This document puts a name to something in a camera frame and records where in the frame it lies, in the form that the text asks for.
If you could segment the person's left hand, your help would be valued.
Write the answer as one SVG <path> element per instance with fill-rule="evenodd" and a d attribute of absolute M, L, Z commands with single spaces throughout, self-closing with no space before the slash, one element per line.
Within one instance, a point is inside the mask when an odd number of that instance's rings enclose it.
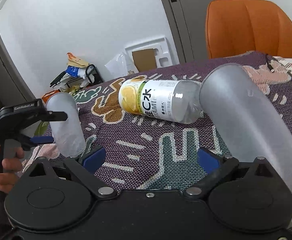
<path fill-rule="evenodd" d="M 5 158 L 1 165 L 7 172 L 0 173 L 0 191 L 8 194 L 17 183 L 19 177 L 17 172 L 22 170 L 21 159 L 24 157 L 24 150 L 21 147 L 14 148 L 14 157 Z"/>

